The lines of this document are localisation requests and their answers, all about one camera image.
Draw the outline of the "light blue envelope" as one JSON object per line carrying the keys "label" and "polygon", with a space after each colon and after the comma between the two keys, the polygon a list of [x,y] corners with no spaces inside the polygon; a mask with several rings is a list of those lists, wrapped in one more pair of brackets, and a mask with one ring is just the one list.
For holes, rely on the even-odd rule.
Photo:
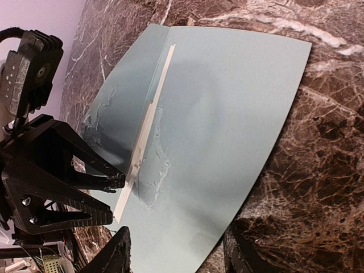
{"label": "light blue envelope", "polygon": [[149,25],[103,83],[81,136],[127,176],[176,44],[120,223],[133,272],[196,272],[250,193],[282,130],[311,43],[217,27]]}

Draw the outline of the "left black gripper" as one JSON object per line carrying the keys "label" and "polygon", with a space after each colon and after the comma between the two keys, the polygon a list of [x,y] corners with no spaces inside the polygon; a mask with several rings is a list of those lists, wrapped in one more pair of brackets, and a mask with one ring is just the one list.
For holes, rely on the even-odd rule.
{"label": "left black gripper", "polygon": [[[102,175],[76,171],[74,157]],[[70,228],[108,225],[110,206],[77,189],[122,189],[125,180],[69,124],[42,114],[1,141],[1,230],[15,245],[42,245]]]}

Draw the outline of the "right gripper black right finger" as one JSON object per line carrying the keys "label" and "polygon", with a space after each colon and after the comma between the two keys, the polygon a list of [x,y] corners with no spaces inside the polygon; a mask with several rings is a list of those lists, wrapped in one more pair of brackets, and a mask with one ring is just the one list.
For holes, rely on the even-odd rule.
{"label": "right gripper black right finger", "polygon": [[234,228],[227,228],[223,244],[225,272],[264,272],[264,264],[257,253],[247,240],[237,235]]}

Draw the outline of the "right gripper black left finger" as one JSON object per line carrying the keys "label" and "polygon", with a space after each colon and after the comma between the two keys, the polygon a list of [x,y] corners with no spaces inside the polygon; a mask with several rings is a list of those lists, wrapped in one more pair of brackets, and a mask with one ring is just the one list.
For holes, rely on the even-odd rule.
{"label": "right gripper black left finger", "polygon": [[121,227],[105,247],[85,266],[86,273],[130,272],[131,238],[127,226]]}

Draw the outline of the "white letter paper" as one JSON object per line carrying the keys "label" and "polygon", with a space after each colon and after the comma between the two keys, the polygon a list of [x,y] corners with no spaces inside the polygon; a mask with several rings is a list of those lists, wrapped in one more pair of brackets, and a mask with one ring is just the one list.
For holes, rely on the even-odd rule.
{"label": "white letter paper", "polygon": [[137,179],[137,175],[138,175],[139,170],[142,165],[148,137],[150,135],[151,127],[152,127],[152,124],[154,121],[154,116],[156,113],[156,108],[158,106],[160,94],[162,92],[163,84],[166,79],[166,75],[168,72],[168,68],[169,68],[175,47],[176,47],[176,44],[173,44],[169,48],[167,58],[163,65],[162,73],[160,75],[159,82],[158,82],[158,85],[156,88],[154,99],[152,102],[148,103],[146,115],[143,118],[143,122],[142,122],[141,128],[139,130],[139,134],[138,134],[138,137],[137,137],[137,140],[135,143],[135,147],[134,147],[133,153],[132,153],[130,166],[129,166],[128,173],[126,176],[126,185],[121,190],[121,193],[119,195],[119,199],[117,201],[115,211],[114,211],[114,218],[118,223],[120,223],[120,221],[121,221],[123,211],[125,209],[125,206],[129,199],[130,193],[133,189],[133,185]]}

